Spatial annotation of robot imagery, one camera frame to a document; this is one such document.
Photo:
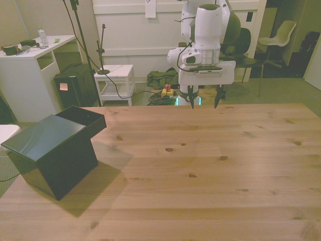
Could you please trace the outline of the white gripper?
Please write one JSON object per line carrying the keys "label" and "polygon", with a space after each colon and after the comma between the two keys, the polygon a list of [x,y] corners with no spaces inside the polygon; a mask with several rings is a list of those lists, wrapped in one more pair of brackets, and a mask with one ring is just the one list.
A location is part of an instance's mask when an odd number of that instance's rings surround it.
{"label": "white gripper", "polygon": [[232,84],[234,82],[234,69],[235,61],[220,61],[216,66],[220,67],[221,70],[210,70],[209,66],[205,66],[204,70],[198,72],[186,72],[197,65],[185,65],[181,66],[183,70],[179,70],[179,84],[180,86],[188,86],[188,98],[192,109],[195,105],[199,105],[199,89],[194,85],[217,85],[216,86],[216,97],[214,102],[214,108],[217,107],[219,101],[225,98],[224,85]]}

